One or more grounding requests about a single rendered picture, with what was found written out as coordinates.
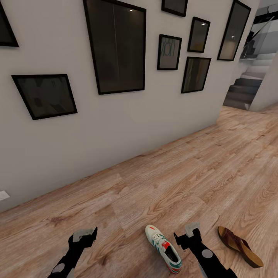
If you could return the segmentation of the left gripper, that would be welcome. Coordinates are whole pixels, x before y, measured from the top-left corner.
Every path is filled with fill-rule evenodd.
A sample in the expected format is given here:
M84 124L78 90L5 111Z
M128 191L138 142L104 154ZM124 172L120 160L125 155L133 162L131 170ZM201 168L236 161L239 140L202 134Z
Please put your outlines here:
M96 227L94 229L92 235L83 236L78 243L74 243L73 242L73 237L70 236L69 240L68 240L68 242L69 242L69 251L70 250L76 250L76 251L79 252L79 255L81 256L82 253L83 253L83 250L86 247L91 247L92 242L96 240L97 230L98 230L98 228Z

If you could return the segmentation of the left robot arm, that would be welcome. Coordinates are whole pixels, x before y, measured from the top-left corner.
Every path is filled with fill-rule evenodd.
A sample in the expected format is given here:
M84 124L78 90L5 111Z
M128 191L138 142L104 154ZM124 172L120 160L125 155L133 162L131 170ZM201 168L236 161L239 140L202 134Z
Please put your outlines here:
M96 240L97 230L78 229L69 237L69 251L63 257L57 266L52 270L47 278L74 278L74 268L86 247L91 247L92 242Z

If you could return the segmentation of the gym shoe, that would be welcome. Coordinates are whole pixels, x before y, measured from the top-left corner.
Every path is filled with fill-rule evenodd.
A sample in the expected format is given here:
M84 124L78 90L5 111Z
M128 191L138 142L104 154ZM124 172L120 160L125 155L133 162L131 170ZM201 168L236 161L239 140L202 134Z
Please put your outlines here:
M157 248L161 256L164 258L168 269L173 274L178 274L181 271L182 261L176 252L176 249L155 226L147 225L145 227L145 233L149 242Z

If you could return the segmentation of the sandal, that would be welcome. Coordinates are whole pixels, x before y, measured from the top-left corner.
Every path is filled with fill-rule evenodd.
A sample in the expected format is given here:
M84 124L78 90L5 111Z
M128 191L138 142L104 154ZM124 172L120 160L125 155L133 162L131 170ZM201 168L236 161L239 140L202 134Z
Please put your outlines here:
M239 236L233 234L228 228L224 228L222 225L218 225L217 232L222 242L231 250L235 250L242 254L245 261L253 268L263 267L263 261L252 252L248 242Z

